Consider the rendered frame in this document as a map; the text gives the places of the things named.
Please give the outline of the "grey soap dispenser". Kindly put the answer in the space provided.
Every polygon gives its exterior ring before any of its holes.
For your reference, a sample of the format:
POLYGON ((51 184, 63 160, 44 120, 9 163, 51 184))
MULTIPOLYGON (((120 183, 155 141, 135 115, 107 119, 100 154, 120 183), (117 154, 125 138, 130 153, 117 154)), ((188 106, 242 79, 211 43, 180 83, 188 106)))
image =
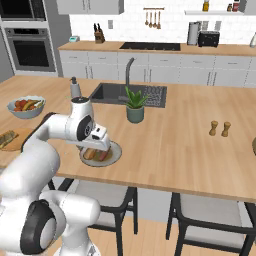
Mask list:
POLYGON ((70 92, 71 92, 71 98, 77 98, 82 96, 80 85, 77 83, 77 80, 75 77, 71 78, 70 92))

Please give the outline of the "wooden shaker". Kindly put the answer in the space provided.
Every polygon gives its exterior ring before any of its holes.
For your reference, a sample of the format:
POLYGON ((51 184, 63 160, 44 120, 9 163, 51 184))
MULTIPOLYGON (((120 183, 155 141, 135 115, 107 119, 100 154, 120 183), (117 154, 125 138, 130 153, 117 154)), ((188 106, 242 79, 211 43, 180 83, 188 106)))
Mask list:
POLYGON ((209 131, 210 136, 215 136, 216 135, 216 128, 218 126, 218 121, 211 121, 211 129, 209 131))
POLYGON ((224 122, 224 130, 222 131, 221 136, 227 137, 228 136, 228 130, 229 130, 230 127, 231 127, 230 122, 228 122, 228 121, 224 122))

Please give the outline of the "black chair with grey seat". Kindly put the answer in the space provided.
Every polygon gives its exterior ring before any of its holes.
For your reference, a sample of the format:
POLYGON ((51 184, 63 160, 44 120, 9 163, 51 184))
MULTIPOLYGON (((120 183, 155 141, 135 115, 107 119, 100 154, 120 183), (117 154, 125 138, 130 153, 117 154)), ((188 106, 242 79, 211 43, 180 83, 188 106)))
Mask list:
POLYGON ((134 233, 138 233, 137 188, 80 180, 75 192, 99 201, 101 213, 91 228, 114 232, 116 234, 117 255, 123 256, 122 223, 127 211, 133 213, 134 233))
POLYGON ((166 229, 170 238, 172 220, 178 220, 179 234, 174 256, 184 245, 249 256, 256 239, 256 205, 244 203, 251 227, 243 227, 237 201, 172 193, 166 229))

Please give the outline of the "grey bowl of fruit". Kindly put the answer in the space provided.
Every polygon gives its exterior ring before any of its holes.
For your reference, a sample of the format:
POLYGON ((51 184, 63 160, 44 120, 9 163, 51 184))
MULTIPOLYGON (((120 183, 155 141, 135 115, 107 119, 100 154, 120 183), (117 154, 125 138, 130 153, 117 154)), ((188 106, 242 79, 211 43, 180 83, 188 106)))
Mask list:
POLYGON ((42 112, 45 103, 42 96, 22 96, 9 102, 7 109, 20 119, 32 119, 42 112))

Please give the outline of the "round wooden board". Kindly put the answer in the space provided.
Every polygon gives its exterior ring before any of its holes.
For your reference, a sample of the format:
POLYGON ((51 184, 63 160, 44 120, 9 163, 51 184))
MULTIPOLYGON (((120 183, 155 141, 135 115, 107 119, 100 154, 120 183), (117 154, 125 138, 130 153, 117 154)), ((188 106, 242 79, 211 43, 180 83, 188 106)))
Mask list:
POLYGON ((17 151, 21 149, 22 143, 28 137, 28 135, 32 132, 31 128, 17 128, 14 129, 14 132, 18 134, 18 136, 13 139, 9 144, 2 148, 2 151, 17 151))

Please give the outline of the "black hob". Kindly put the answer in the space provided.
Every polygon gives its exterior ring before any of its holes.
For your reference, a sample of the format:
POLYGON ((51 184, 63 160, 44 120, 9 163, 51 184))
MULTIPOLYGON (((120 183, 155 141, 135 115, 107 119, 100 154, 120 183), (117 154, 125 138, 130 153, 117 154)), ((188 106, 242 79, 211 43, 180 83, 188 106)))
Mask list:
POLYGON ((180 51, 180 43, 125 42, 119 49, 180 51))

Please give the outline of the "black microwave oven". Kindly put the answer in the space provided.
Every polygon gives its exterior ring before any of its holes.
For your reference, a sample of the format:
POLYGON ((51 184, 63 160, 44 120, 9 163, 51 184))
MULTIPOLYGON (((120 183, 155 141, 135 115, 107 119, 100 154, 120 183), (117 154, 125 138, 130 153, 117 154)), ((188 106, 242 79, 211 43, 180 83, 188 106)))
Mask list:
POLYGON ((7 21, 45 21, 43 0, 0 0, 0 17, 7 21))

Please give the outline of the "grey round bowl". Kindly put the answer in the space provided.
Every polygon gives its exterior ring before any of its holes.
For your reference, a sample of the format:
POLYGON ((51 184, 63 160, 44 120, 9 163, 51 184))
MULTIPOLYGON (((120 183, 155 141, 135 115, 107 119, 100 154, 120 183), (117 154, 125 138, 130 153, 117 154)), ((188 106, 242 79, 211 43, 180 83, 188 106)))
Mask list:
POLYGON ((122 148, 116 142, 111 141, 110 142, 110 150, 103 161, 99 160, 99 156, 100 156, 99 151, 96 152, 96 155, 91 160, 85 159, 84 156, 82 155, 83 152, 84 152, 84 150, 80 151, 80 153, 81 153, 80 159, 84 164, 91 166, 91 167, 105 167, 105 166, 114 164, 115 162, 117 162, 120 159, 120 157, 122 155, 122 148))

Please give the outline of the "white wall shelf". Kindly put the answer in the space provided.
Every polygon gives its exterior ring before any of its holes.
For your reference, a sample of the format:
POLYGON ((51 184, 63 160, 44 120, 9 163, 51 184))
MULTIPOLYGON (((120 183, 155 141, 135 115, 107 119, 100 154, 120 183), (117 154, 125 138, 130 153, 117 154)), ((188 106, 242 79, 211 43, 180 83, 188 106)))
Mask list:
POLYGON ((243 15, 245 15, 243 12, 240 12, 240 11, 237 11, 237 12, 232 12, 232 11, 231 11, 231 12, 228 12, 228 11, 222 11, 222 10, 208 11, 208 12, 184 10, 184 14, 185 14, 185 15, 220 15, 220 16, 224 16, 224 15, 243 16, 243 15))

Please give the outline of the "dark grey tap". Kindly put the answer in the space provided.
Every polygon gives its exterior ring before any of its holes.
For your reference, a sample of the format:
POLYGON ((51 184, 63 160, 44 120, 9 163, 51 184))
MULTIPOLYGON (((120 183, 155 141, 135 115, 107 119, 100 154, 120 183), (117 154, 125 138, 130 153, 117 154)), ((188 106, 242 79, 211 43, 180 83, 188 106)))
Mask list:
MULTIPOLYGON (((130 68, 131 68, 131 65, 132 65, 132 63, 134 62, 134 60, 135 60, 134 57, 132 57, 132 58, 128 61, 127 65, 126 65, 124 90, 125 90, 126 88, 129 89, 129 83, 130 83, 130 68)), ((118 96, 118 100, 119 100, 119 101, 128 101, 128 97, 121 93, 121 95, 118 96)))

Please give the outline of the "brown bun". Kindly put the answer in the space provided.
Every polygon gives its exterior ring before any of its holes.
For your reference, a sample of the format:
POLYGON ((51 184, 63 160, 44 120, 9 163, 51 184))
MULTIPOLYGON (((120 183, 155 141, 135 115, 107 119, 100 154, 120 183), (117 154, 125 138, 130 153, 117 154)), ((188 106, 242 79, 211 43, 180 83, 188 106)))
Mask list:
POLYGON ((92 160, 95 155, 96 155, 96 150, 95 150, 95 149, 88 148, 88 149, 85 151, 85 153, 83 154, 83 157, 84 157, 86 160, 92 160))

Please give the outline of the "rail with hanging wooden tools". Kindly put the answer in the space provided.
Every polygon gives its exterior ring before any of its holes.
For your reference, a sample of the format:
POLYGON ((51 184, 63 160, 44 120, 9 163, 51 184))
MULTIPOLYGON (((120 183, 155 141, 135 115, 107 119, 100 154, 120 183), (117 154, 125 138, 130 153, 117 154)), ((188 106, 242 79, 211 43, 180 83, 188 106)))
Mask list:
POLYGON ((144 8, 145 11, 145 25, 149 28, 161 29, 161 12, 165 8, 144 8))

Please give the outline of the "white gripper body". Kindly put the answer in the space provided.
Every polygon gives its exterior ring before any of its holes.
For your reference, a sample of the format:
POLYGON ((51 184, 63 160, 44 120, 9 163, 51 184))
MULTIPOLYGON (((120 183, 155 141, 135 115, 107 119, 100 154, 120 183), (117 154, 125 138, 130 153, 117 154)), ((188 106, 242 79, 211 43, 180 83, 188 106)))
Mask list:
POLYGON ((107 151, 110 147, 110 139, 107 134, 105 134, 101 139, 96 140, 92 138, 86 138, 81 141, 78 145, 79 148, 92 148, 102 151, 107 151))

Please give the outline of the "silver canister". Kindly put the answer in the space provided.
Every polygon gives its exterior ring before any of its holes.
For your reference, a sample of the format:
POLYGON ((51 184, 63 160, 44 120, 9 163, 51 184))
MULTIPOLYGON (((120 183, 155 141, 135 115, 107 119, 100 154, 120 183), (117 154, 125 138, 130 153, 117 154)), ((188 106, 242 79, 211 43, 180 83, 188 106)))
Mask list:
POLYGON ((195 46, 197 44, 199 31, 201 28, 200 22, 190 22, 188 28, 187 44, 195 46))

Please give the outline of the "wooden knife block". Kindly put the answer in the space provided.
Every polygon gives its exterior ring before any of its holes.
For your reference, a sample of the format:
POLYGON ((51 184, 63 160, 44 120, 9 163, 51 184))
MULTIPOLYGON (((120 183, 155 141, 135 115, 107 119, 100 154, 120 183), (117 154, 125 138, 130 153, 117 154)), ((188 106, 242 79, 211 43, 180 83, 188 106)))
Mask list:
POLYGON ((97 44, 104 43, 105 37, 99 24, 94 25, 94 36, 97 44))

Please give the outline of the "dark sink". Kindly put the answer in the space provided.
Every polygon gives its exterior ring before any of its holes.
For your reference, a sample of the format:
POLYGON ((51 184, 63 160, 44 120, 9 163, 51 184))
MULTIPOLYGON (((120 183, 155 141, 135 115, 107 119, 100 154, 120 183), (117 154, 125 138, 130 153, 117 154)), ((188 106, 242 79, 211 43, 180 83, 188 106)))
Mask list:
MULTIPOLYGON (((166 105, 166 86, 130 85, 129 88, 134 93, 140 91, 143 97, 148 95, 146 107, 164 108, 166 105)), ((94 103, 124 105, 127 100, 120 100, 121 96, 127 97, 124 84, 100 83, 89 98, 94 103)))

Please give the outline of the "black toaster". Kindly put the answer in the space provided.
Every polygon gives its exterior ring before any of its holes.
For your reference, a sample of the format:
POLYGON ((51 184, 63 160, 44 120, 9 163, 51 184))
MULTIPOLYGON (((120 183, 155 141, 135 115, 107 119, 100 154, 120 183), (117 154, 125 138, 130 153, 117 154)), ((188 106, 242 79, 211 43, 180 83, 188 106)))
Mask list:
POLYGON ((218 31, 200 31, 198 36, 199 47, 218 47, 220 33, 218 31))

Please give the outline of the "green plant in grey pot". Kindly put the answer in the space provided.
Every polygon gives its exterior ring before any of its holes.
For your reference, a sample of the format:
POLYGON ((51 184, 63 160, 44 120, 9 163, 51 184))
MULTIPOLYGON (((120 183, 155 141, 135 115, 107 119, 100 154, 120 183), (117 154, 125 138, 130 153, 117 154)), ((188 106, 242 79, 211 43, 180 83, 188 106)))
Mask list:
POLYGON ((144 119, 144 105, 148 99, 148 95, 143 96, 141 90, 134 93, 128 87, 125 87, 125 91, 128 96, 128 102, 126 103, 127 119, 131 123, 138 124, 144 119))

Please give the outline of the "white wall cupboards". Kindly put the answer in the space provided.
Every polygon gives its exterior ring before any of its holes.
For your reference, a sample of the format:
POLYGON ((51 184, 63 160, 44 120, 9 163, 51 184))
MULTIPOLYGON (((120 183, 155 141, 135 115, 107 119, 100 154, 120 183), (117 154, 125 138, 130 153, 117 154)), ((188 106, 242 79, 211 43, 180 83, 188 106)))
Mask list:
POLYGON ((60 14, 119 15, 124 0, 56 0, 60 14))

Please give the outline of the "white base cupboards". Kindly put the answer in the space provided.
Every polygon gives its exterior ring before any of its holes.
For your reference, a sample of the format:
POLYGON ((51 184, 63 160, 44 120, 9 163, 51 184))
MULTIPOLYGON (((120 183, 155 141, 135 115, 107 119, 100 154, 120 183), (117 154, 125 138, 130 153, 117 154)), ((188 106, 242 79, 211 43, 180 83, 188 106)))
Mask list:
POLYGON ((206 86, 256 87, 256 58, 61 50, 63 76, 206 86))

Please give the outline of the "steel built-in oven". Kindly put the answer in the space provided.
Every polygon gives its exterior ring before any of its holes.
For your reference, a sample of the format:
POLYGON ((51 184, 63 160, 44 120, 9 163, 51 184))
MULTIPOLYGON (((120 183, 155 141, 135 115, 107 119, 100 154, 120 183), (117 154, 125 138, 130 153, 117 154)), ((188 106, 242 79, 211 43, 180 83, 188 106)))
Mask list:
POLYGON ((16 74, 58 75, 49 27, 45 22, 4 21, 2 25, 16 74))

